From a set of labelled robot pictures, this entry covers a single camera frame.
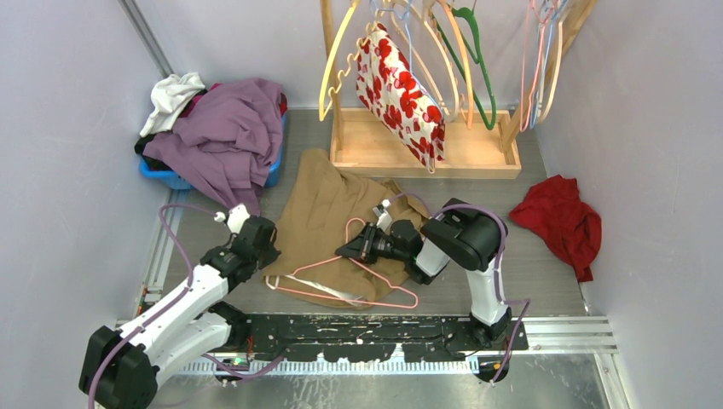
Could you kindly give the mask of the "pink wire hanger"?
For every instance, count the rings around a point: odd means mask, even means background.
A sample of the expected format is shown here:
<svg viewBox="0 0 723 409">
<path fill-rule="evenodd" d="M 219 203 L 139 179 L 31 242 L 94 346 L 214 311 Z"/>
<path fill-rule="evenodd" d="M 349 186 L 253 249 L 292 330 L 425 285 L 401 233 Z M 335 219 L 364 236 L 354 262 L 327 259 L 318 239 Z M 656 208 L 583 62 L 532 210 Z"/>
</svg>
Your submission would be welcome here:
<svg viewBox="0 0 723 409">
<path fill-rule="evenodd" d="M 287 274 L 286 277 L 288 279 L 300 282 L 301 284 L 314 288 L 313 284 L 310 281 L 298 279 L 297 274 L 304 270 L 317 268 L 322 265 L 336 262 L 342 258 L 343 258 L 342 256 L 332 256 L 326 260 L 314 262 L 314 263 L 296 268 L 291 274 Z M 374 301 L 367 301 L 363 297 L 362 298 L 341 297 L 339 295 L 338 291 L 337 292 L 333 291 L 332 293 L 325 291 L 324 295 L 322 295 L 322 291 L 320 293 L 314 293 L 314 292 L 308 292 L 308 291 L 295 290 L 293 288 L 288 288 L 283 285 L 280 285 L 280 280 L 281 280 L 280 276 L 274 276 L 274 277 L 265 276 L 263 282 L 272 291 L 282 291 L 282 292 L 292 293 L 292 294 L 296 294 L 296 295 L 302 295 L 302 296 L 311 297 L 311 298 L 319 298 L 319 299 L 326 299 L 326 300 L 331 300 L 331 301 L 335 301 L 335 302 L 343 302 L 344 306 L 346 308 L 369 308 L 372 306 L 378 306 L 378 307 L 389 307 L 389 308 L 399 308 L 399 309 L 411 310 L 411 309 L 415 309 L 419 306 L 419 296 L 414 291 L 410 291 L 399 285 L 393 285 L 385 276 L 373 271 L 369 267 L 366 267 L 361 262 L 358 262 L 355 260 L 352 260 L 351 262 L 354 263 L 355 265 L 357 265 L 358 267 L 361 267 L 363 270 L 370 273 L 372 276 L 377 277 L 378 279 L 381 279 L 382 281 L 384 281 L 391 290 L 399 290 L 399 291 L 402 291 L 402 292 L 406 293 L 407 295 L 411 296 L 413 298 L 414 302 L 412 304 L 374 302 Z"/>
</svg>

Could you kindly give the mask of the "tan garment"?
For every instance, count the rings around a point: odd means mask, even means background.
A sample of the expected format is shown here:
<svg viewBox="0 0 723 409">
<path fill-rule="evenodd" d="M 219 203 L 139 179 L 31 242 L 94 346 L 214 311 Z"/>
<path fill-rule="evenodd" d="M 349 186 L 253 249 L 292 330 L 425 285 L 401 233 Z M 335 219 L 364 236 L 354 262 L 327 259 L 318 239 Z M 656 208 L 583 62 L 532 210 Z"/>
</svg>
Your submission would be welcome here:
<svg viewBox="0 0 723 409">
<path fill-rule="evenodd" d="M 321 149 L 303 151 L 292 192 L 275 224 L 275 247 L 281 255 L 263 269 L 263 280 L 265 276 L 280 276 L 280 285 L 295 290 L 322 291 L 322 295 L 325 291 L 338 291 L 341 297 L 382 302 L 396 290 L 346 258 L 297 274 L 298 279 L 310 281 L 314 288 L 286 275 L 296 268 L 336 256 L 336 249 L 355 237 L 365 223 L 376 222 L 373 207 L 383 199 L 391 200 L 393 220 L 407 219 L 416 228 L 428 220 L 430 212 L 425 203 L 404 193 L 393 180 L 375 181 L 338 170 Z M 395 260 L 380 259 L 369 268 L 393 285 L 402 286 L 409 277 L 403 264 Z M 343 302 L 279 292 L 307 302 L 345 308 Z"/>
</svg>

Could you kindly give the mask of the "yellow hanger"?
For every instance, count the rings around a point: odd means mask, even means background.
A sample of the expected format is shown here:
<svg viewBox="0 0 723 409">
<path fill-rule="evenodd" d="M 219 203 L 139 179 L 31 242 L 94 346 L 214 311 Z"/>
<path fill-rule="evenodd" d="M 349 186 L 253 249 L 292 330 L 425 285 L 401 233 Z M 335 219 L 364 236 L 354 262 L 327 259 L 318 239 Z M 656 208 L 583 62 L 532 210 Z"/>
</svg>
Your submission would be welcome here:
<svg viewBox="0 0 723 409">
<path fill-rule="evenodd" d="M 328 113 L 338 105 L 338 93 L 343 86 L 342 77 L 346 77 L 349 72 L 349 70 L 339 71 L 335 66 L 340 45 L 359 3 L 359 0 L 350 1 L 350 6 L 347 8 L 344 18 L 338 26 L 338 30 L 334 36 L 331 37 L 331 29 L 333 28 L 332 2 L 321 1 L 321 22 L 324 32 L 327 61 L 321 75 L 321 85 L 318 96 L 318 119 L 320 122 L 323 122 Z"/>
</svg>

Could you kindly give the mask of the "red poppy print skirt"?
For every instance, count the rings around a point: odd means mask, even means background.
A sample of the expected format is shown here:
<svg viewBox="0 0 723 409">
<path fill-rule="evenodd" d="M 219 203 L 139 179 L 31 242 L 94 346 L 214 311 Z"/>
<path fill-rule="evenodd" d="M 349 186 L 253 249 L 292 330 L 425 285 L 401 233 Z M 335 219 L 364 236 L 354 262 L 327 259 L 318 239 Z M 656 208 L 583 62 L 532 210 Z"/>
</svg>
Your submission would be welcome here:
<svg viewBox="0 0 723 409">
<path fill-rule="evenodd" d="M 445 159 L 445 117 L 382 24 L 360 41 L 356 68 L 362 105 L 433 174 Z"/>
</svg>

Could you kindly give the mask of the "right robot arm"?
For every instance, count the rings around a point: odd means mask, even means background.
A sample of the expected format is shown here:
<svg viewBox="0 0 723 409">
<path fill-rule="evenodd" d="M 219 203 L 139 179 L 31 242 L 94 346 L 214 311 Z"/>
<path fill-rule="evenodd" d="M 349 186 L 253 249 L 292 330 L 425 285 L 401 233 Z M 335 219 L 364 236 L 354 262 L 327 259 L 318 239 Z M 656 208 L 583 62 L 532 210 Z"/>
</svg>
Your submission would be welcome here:
<svg viewBox="0 0 723 409">
<path fill-rule="evenodd" d="M 471 292 L 471 334 L 482 349 L 506 339 L 512 311 L 502 296 L 501 258 L 508 234 L 495 214 L 452 198 L 420 228 L 407 219 L 392 221 L 386 204 L 335 254 L 365 265 L 380 258 L 401 262 L 412 281 L 429 285 L 448 266 L 466 271 Z"/>
</svg>

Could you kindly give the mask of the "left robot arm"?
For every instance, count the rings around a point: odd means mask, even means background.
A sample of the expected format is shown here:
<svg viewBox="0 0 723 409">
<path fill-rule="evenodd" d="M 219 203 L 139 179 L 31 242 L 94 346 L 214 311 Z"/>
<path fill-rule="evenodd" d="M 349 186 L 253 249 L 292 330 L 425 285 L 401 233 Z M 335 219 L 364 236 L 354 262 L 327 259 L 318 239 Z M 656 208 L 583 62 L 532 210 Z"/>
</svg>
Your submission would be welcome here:
<svg viewBox="0 0 723 409">
<path fill-rule="evenodd" d="M 248 346 L 247 315 L 223 298 L 278 258 L 277 228 L 242 206 L 222 218 L 228 243 L 207 251 L 190 278 L 118 329 L 102 326 L 90 336 L 78 381 L 90 407 L 147 408 L 186 364 Z"/>
</svg>

